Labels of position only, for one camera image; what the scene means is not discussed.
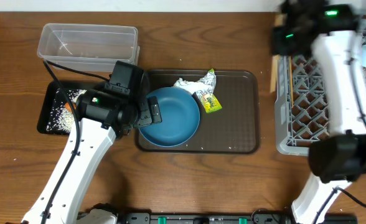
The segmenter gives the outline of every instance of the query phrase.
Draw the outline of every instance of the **orange object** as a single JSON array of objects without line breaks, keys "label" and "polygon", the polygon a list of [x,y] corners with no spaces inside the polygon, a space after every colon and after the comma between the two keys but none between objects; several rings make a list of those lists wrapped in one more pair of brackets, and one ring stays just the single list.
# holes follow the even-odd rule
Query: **orange object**
[{"label": "orange object", "polygon": [[[76,104],[75,103],[72,103],[72,104],[73,104],[73,108],[76,109],[77,108]],[[71,107],[70,107],[70,105],[68,103],[66,103],[64,105],[64,107],[65,107],[65,109],[67,109],[67,111],[69,111],[69,112],[72,113]]]}]

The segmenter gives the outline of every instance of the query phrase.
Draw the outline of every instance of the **yellow wrapper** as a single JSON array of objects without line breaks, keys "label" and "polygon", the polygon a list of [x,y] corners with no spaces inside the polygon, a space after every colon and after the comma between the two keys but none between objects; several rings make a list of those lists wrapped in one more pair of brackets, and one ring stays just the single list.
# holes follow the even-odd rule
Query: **yellow wrapper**
[{"label": "yellow wrapper", "polygon": [[212,93],[202,95],[200,97],[200,101],[202,103],[202,106],[204,106],[205,108],[205,112],[207,113],[212,113],[222,109],[222,106],[220,105],[218,99],[216,99],[215,95]]}]

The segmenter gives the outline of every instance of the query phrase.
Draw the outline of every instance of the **clear plastic container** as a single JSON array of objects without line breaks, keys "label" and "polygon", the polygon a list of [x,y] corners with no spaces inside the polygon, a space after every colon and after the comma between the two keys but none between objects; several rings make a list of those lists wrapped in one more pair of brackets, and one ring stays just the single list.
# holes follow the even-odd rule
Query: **clear plastic container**
[{"label": "clear plastic container", "polygon": [[37,55],[76,70],[112,72],[117,60],[137,64],[138,30],[124,26],[46,24]]}]

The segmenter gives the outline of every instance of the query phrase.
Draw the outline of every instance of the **green light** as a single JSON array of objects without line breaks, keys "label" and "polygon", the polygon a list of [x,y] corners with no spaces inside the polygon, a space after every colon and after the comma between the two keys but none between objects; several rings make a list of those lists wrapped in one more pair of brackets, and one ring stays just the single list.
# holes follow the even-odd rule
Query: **green light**
[{"label": "green light", "polygon": [[336,15],[338,15],[337,10],[326,11],[326,16],[336,16]]}]

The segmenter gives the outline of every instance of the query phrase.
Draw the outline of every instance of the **blue plate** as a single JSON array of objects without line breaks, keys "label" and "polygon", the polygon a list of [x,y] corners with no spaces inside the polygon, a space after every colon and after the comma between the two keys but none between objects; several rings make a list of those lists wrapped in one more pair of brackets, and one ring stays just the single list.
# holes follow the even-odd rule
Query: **blue plate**
[{"label": "blue plate", "polygon": [[162,122],[140,128],[149,142],[162,147],[180,145],[189,140],[200,123],[200,110],[194,98],[185,90],[166,87],[151,92],[156,96]]}]

